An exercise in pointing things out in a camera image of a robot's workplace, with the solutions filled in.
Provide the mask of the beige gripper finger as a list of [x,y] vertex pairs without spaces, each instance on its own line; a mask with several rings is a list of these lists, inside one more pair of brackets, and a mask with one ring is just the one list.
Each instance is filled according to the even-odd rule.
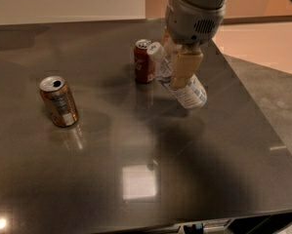
[[197,71],[203,59],[198,45],[183,45],[173,51],[171,87],[181,89],[185,87],[192,75]]
[[164,27],[163,33],[162,33],[162,38],[161,38],[161,45],[163,47],[167,47],[170,44],[171,44],[171,37],[170,37],[170,34],[168,32],[168,28]]

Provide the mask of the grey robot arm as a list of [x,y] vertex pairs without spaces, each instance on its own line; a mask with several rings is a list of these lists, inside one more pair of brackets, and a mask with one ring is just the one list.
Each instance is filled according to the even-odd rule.
[[211,40],[226,12],[227,0],[168,0],[162,37],[172,61],[171,87],[187,85],[201,64],[199,47]]

